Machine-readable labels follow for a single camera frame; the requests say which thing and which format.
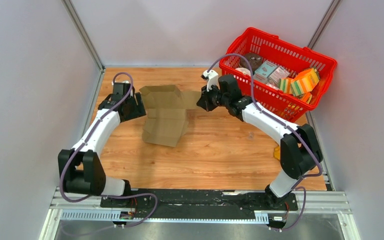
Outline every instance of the cable connector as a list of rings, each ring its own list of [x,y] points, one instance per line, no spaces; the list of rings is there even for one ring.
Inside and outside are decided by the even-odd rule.
[[[214,70],[205,70],[201,78],[206,80],[206,91],[209,92],[211,89],[213,89],[213,86],[217,86],[219,74]]]

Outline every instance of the robotic arm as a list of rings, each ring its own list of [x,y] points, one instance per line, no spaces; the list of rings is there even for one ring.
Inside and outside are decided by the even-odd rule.
[[[286,121],[257,103],[263,113],[257,109],[250,96],[242,95],[237,80],[231,74],[218,78],[218,74],[210,70],[204,71],[201,77],[207,80],[207,85],[201,89],[197,106],[207,112],[219,106],[226,107],[232,116],[254,125],[280,145],[282,170],[265,188],[265,204],[273,209],[278,208],[302,176],[316,166],[311,155],[303,146],[299,146],[301,142],[289,128],[300,134],[318,162],[321,162],[323,156],[313,128],[308,124],[299,126]]]
[[[100,161],[104,145],[114,129],[122,122],[146,115],[141,94],[135,93],[134,88],[118,107],[107,114],[107,111],[127,94],[129,88],[128,81],[114,82],[112,94],[99,104],[96,117],[83,137],[71,149],[63,149],[59,152],[58,166],[61,176],[70,156],[81,148],[65,173],[64,192],[122,196],[130,190],[129,181],[106,176]],[[80,164],[83,164],[83,170],[77,168]]]

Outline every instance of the wooden table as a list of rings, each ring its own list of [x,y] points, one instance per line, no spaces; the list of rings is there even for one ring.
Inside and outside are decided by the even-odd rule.
[[[136,91],[146,85],[168,84],[200,91],[205,84],[200,78],[204,70],[107,68],[95,113],[112,92],[112,78],[118,72],[132,75]],[[120,76],[117,82],[126,79]],[[220,190],[263,190],[278,175],[281,166],[273,158],[277,144],[256,127],[230,116],[223,107],[212,112],[189,110],[188,117],[187,133],[176,147],[144,143],[145,116],[121,123],[100,156],[105,173],[129,180],[132,188]],[[303,117],[298,124],[305,121]],[[326,190],[322,176],[306,179],[301,185],[307,190]]]

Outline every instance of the black metal plate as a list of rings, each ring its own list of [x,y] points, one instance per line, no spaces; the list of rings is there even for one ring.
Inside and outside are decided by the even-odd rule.
[[[233,190],[147,189],[132,190],[132,194],[153,193],[158,197],[158,207],[153,218],[167,219],[254,219],[255,210],[272,210],[263,205],[264,192],[226,195]],[[135,217],[143,218],[154,207],[154,198],[138,197]],[[285,200],[290,211],[298,210],[295,194]],[[131,200],[102,199],[102,208],[129,208]],[[282,205],[276,209],[286,211]]]

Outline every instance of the white round object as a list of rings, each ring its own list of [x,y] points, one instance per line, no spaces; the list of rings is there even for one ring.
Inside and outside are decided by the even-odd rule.
[[[238,70],[239,72],[241,72],[242,74],[244,75],[248,75],[248,76],[251,76],[251,72],[249,69],[245,68],[245,67],[238,67],[236,68],[235,70]]]

